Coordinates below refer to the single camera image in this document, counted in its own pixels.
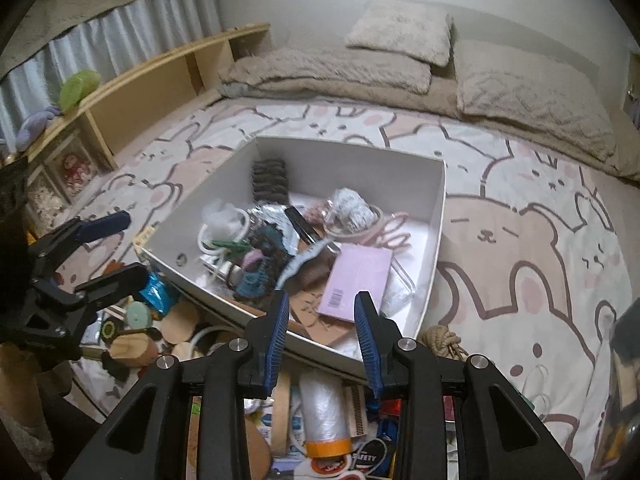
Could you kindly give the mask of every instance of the green plush toy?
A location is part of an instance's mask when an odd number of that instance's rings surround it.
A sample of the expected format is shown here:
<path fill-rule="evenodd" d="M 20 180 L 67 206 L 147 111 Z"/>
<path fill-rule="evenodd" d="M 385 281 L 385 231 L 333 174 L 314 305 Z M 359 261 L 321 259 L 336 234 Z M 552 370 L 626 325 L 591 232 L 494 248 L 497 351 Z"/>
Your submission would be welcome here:
<path fill-rule="evenodd" d="M 58 105 L 63 114 L 78 106 L 78 103 L 100 86 L 100 74 L 83 68 L 67 79 L 60 89 Z"/>

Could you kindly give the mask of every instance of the pink scissors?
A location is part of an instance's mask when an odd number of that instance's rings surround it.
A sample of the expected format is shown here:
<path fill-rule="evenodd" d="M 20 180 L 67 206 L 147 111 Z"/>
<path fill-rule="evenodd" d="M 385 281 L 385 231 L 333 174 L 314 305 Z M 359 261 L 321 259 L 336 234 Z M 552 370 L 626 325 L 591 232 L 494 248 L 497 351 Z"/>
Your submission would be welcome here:
<path fill-rule="evenodd" d="M 372 233 L 363 238 L 360 244 L 372 247 L 383 247 L 385 249 L 391 249 L 392 251 L 411 247 L 409 243 L 411 233 L 398 233 L 408 218 L 408 213 L 393 213 L 389 218 L 380 222 L 380 225 L 377 226 Z"/>

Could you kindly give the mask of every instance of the rope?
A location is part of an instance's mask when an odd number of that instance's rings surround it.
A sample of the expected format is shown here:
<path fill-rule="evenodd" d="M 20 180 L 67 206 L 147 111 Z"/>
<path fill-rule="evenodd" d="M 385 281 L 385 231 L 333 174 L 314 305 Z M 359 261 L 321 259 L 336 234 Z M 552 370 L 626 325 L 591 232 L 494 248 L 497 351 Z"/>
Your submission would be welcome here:
<path fill-rule="evenodd" d="M 455 332 L 450 332 L 446 326 L 429 327 L 419 340 L 438 357 L 447 357 L 456 361 L 466 361 L 468 357 L 468 353 L 460 346 L 462 339 Z"/>

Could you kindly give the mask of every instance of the silver screw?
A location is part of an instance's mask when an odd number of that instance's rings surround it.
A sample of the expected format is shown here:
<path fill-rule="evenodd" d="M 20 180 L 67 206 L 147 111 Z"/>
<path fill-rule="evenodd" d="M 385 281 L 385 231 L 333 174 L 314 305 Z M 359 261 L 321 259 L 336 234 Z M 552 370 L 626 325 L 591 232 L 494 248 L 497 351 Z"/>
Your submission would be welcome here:
<path fill-rule="evenodd" d="M 233 339 L 229 342 L 229 348 L 234 352 L 241 352 L 249 346 L 249 342 L 246 339 Z"/>
<path fill-rule="evenodd" d="M 168 370 L 175 365 L 175 357 L 172 355 L 161 355 L 156 361 L 156 365 L 162 370 Z"/>
<path fill-rule="evenodd" d="M 404 350 L 405 352 L 410 352 L 411 350 L 415 350 L 417 346 L 418 346 L 418 343 L 416 343 L 413 339 L 409 337 L 403 337 L 401 340 L 398 341 L 398 347 L 401 350 Z"/>
<path fill-rule="evenodd" d="M 489 359 L 480 354 L 471 356 L 471 359 L 469 359 L 469 361 L 474 368 L 478 368 L 479 370 L 487 368 L 489 365 Z"/>

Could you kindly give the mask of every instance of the purple plush toy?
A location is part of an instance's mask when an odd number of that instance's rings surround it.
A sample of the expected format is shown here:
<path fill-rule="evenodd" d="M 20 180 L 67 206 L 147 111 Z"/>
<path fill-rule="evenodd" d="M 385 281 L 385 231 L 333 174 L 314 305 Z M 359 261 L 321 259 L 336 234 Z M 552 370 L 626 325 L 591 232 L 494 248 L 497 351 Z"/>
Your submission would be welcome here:
<path fill-rule="evenodd" d="M 24 152 L 31 143 L 46 129 L 49 121 L 60 115 L 60 108 L 47 106 L 44 110 L 31 114 L 22 123 L 20 130 L 15 134 L 15 145 L 19 152 Z"/>

